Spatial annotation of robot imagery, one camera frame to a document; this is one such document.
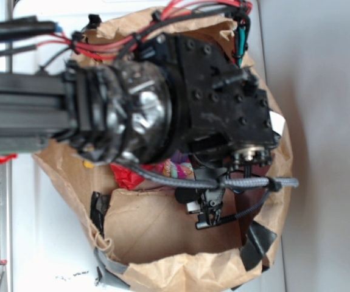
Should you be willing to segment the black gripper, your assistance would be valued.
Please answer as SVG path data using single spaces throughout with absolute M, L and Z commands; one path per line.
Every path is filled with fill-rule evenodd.
M 209 167 L 271 164 L 279 135 L 267 93 L 248 68 L 230 63 L 216 45 L 181 34 L 148 40 L 138 60 L 160 68 L 170 93 L 161 156 L 179 150 Z

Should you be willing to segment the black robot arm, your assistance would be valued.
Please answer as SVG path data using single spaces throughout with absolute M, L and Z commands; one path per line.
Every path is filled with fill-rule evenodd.
M 185 35 L 149 40 L 130 61 L 0 73 L 0 158 L 54 139 L 95 164 L 156 164 L 179 151 L 217 167 L 265 165 L 279 137 L 258 77 Z

